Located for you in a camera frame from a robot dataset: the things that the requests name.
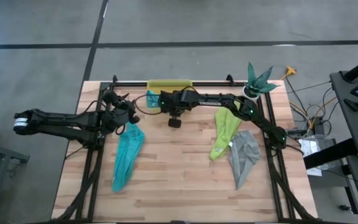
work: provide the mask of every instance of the fake plant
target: fake plant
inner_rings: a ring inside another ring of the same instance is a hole
[[[262,93],[267,93],[278,87],[276,84],[267,83],[272,69],[273,67],[270,67],[257,78],[255,76],[254,67],[251,63],[248,63],[248,82],[245,83],[244,94],[249,98],[258,98]]]

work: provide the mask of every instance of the lime green cloth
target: lime green cloth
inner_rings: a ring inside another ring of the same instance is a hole
[[[220,158],[226,152],[227,146],[233,135],[237,133],[240,119],[235,117],[227,108],[219,108],[215,114],[216,123],[216,142],[212,148],[209,157],[214,161]]]

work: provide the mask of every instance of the wooden table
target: wooden table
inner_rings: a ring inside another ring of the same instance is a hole
[[[283,81],[271,92],[277,125],[293,128],[293,118]],[[77,113],[97,99],[100,82],[85,82]],[[200,93],[233,93],[240,87],[198,87]],[[118,95],[129,99],[145,94],[145,87],[117,87]],[[138,101],[145,109],[145,98]],[[181,116],[180,129],[168,127],[169,115],[145,115],[140,112],[139,128],[145,143],[136,160],[131,181],[119,193],[112,192],[112,175],[119,136],[106,138],[103,163],[94,211],[94,222],[271,222],[277,221],[272,185],[261,130],[242,121],[239,130],[252,132],[262,151],[261,160],[253,166],[246,182],[235,190],[228,153],[212,162],[209,152],[216,140],[214,114],[218,108],[199,106]],[[292,140],[288,144],[297,146]],[[71,142],[67,153],[80,148]],[[317,217],[302,156],[288,148],[283,150],[290,188],[301,204]],[[70,156],[64,163],[52,218],[58,217],[78,193],[84,170],[86,150]],[[285,197],[280,192],[285,217]],[[85,203],[84,214],[88,210]]]

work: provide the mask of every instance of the teal towel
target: teal towel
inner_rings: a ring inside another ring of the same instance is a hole
[[[159,95],[156,95],[153,90],[147,90],[147,108],[158,108]]]
[[[144,133],[131,123],[126,124],[126,131],[119,136],[112,191],[118,192],[128,183],[134,170],[136,157],[144,143]]]

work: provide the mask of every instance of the gray floor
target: gray floor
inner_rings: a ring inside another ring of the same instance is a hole
[[[0,44],[90,43],[101,3],[0,0]],[[99,42],[352,39],[358,40],[358,0],[138,0],[109,2]],[[0,145],[31,154],[27,166],[6,178],[0,223],[49,219],[67,141],[15,135],[13,115],[31,108],[73,113],[88,54],[88,49],[0,50]],[[227,74],[244,79],[248,61],[257,73],[273,65],[272,79],[280,78],[285,66],[294,66],[298,73],[290,81],[299,89],[352,68],[358,63],[358,45],[99,49],[90,80],[110,80],[113,74],[120,80],[221,80]],[[329,87],[298,94],[308,106],[318,103]],[[296,102],[292,94],[289,98]],[[350,136],[339,107],[331,122],[330,137],[342,141]],[[348,204],[343,190],[313,189],[313,195],[320,218],[358,223],[358,215],[336,208]]]

